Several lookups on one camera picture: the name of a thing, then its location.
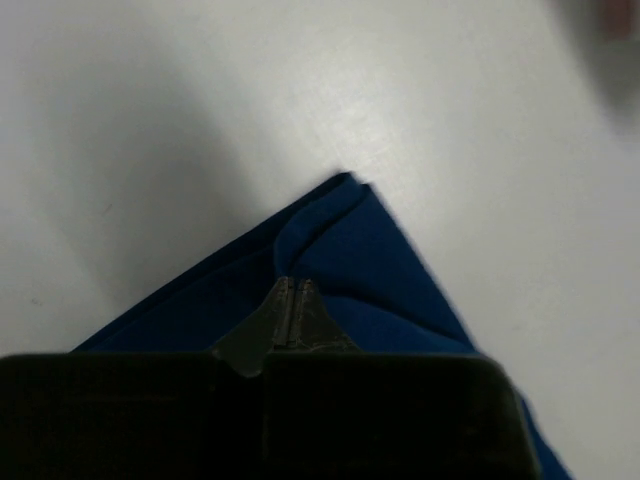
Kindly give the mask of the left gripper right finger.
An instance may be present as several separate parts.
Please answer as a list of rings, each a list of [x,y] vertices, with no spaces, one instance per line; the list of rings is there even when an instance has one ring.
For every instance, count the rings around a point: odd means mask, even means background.
[[[281,277],[282,306],[276,315],[273,350],[306,353],[357,352],[358,346],[329,315],[311,280]]]

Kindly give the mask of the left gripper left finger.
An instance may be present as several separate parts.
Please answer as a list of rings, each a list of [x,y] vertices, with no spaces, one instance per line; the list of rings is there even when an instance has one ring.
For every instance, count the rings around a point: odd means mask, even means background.
[[[288,322],[293,297],[294,281],[279,278],[262,304],[213,345],[214,357],[244,377],[257,376]]]

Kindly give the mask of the blue printed t shirt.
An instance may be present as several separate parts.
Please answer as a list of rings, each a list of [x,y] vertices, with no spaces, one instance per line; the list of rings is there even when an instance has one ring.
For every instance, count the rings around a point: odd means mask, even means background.
[[[281,277],[311,280],[357,352],[272,350],[244,377],[213,345]],[[337,174],[75,350],[81,475],[564,479],[372,188]]]

